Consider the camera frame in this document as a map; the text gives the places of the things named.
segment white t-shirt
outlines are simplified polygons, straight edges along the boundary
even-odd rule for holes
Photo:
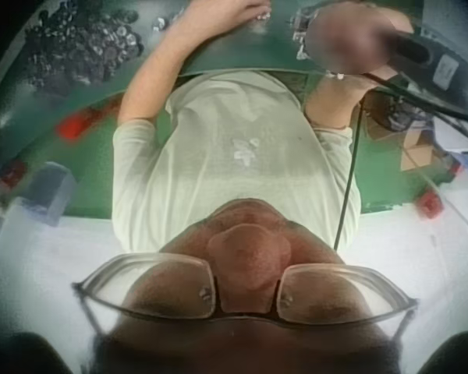
[[[259,72],[192,79],[169,98],[173,134],[158,147],[145,120],[115,132],[112,219],[127,252],[157,252],[233,199],[270,203],[333,246],[352,130],[314,131],[298,100]],[[341,245],[356,232],[360,194],[349,195]]]

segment white label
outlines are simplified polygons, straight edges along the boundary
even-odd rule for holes
[[[448,55],[443,55],[435,70],[434,83],[446,91],[459,68],[459,63]]]

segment eyeglasses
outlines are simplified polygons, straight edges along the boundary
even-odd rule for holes
[[[417,307],[374,270],[316,263],[285,270],[267,313],[225,313],[208,262],[163,253],[115,257],[73,286],[83,301],[160,323],[247,318],[308,328],[377,323]]]

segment glasses frame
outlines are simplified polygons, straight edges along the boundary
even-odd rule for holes
[[[215,300],[214,300],[214,310],[213,313],[210,314],[207,317],[200,317],[200,318],[195,318],[195,319],[178,319],[178,318],[167,318],[167,317],[162,317],[162,316],[150,316],[148,314],[143,314],[140,312],[134,312],[131,310],[128,310],[126,308],[123,308],[121,306],[113,305],[110,302],[106,302],[104,300],[101,300],[91,294],[91,292],[94,290],[95,286],[101,282],[101,279],[108,279],[111,277],[111,275],[114,273],[114,270],[116,266],[119,264],[119,261],[121,259],[136,259],[136,260],[141,260],[143,261],[150,261],[150,260],[156,260],[156,259],[162,259],[164,261],[166,260],[177,260],[177,259],[189,259],[189,260],[194,260],[195,262],[201,262],[204,263],[205,266],[207,266],[208,271],[210,272],[211,275],[211,268],[209,264],[202,260],[198,259],[196,257],[192,256],[186,256],[186,255],[177,255],[177,254],[170,254],[170,253],[152,253],[152,254],[147,254],[147,253],[138,253],[138,254],[126,254],[126,255],[120,255],[116,256],[109,262],[103,264],[100,266],[97,270],[95,270],[88,278],[86,278],[84,281],[79,282],[79,283],[73,283],[73,289],[76,292],[76,296],[80,300],[80,304],[82,306],[83,311],[85,312],[87,318],[89,319],[90,323],[94,327],[94,329],[98,333],[102,333],[102,328],[100,328],[99,323],[97,322],[97,318],[95,315],[92,313],[90,310],[90,307],[87,304],[87,299],[90,299],[100,305],[103,305],[107,308],[113,309],[117,312],[122,313],[125,316],[129,316],[132,318],[136,319],[142,319],[142,320],[147,320],[147,321],[154,321],[157,323],[171,323],[171,324],[181,324],[181,325],[198,325],[198,324],[205,324],[205,323],[213,323],[217,322],[220,320],[226,320],[226,319],[255,319],[259,321],[265,321],[269,323],[273,323],[275,325],[278,325],[280,327],[284,328],[289,328],[293,330],[325,330],[325,329],[335,329],[339,327],[356,327],[356,326],[361,326],[361,325],[367,325],[367,324],[373,324],[373,323],[379,323],[381,321],[385,321],[387,319],[390,319],[394,316],[397,316],[401,313],[406,313],[404,316],[402,322],[399,324],[399,328],[397,332],[394,335],[395,337],[398,337],[402,335],[403,331],[409,324],[410,320],[413,318],[413,315],[416,311],[418,301],[414,298],[408,297],[400,288],[395,286],[389,279],[384,277],[381,273],[368,269],[365,267],[360,267],[360,266],[349,266],[349,265],[342,265],[342,264],[319,264],[319,263],[308,263],[308,264],[299,264],[299,265],[293,265],[289,266],[284,274],[282,275],[283,279],[287,272],[289,270],[294,270],[294,269],[300,269],[300,270],[305,270],[306,268],[321,268],[321,269],[340,269],[340,270],[355,270],[356,272],[358,271],[359,273],[368,273],[372,274],[378,279],[381,280],[383,283],[382,286],[384,288],[390,288],[390,291],[394,291],[393,295],[390,295],[397,303],[403,304],[401,308],[398,308],[396,310],[392,310],[391,312],[384,313],[379,316],[374,316],[366,319],[361,319],[361,320],[356,320],[356,321],[350,321],[350,322],[340,322],[340,323],[322,323],[322,324],[305,324],[305,323],[295,323],[295,322],[290,322],[286,321],[285,319],[281,318],[278,314],[277,310],[277,301],[278,301],[278,293],[280,292],[280,284],[281,280],[278,281],[275,287],[274,294],[272,296],[272,302],[271,302],[271,308],[268,312],[266,313],[259,313],[259,312],[224,312],[222,310],[221,302],[220,300],[220,294],[218,291],[218,284],[217,280],[215,277],[212,277],[213,279],[213,287],[215,290]]]

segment man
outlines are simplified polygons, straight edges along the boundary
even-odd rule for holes
[[[124,314],[109,329],[112,343],[97,346],[95,372],[128,369],[137,356],[142,364],[132,350],[146,352],[144,372],[172,370],[170,362],[173,372],[389,372],[387,366],[396,372],[395,349],[369,349],[382,347],[378,326],[320,337],[300,328],[385,313],[345,281],[355,270],[345,270],[331,250],[351,163],[351,115],[374,85],[323,78],[304,113],[286,87],[257,72],[201,76],[170,95],[198,46],[270,11],[268,0],[193,0],[126,91],[114,136],[114,229],[127,252],[161,255],[116,259],[80,286]],[[410,28],[405,16],[380,11],[397,28]],[[395,75],[389,68],[374,73]],[[167,98],[174,129],[159,150],[154,126]],[[354,183],[342,245],[359,215]],[[370,270],[358,271],[366,279]],[[105,284],[92,284],[102,279]],[[213,330],[142,320],[222,320],[224,314],[230,319]],[[125,347],[115,350],[114,341]],[[362,348],[368,355],[350,358]],[[335,365],[340,350],[348,355],[341,366]]]

